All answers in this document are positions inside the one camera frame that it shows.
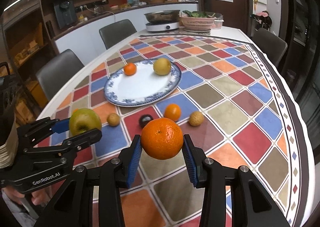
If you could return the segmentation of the person's left hand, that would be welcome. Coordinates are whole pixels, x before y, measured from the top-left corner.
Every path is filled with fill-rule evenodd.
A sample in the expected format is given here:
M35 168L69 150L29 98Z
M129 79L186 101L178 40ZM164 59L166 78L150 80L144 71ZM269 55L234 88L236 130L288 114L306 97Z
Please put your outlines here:
M10 198L13 202L18 205L22 205L21 199L25 197L24 194L19 193L13 187L7 186L3 189L4 193ZM45 189L35 191L31 194L31 201L34 205L41 205L49 202L50 197Z

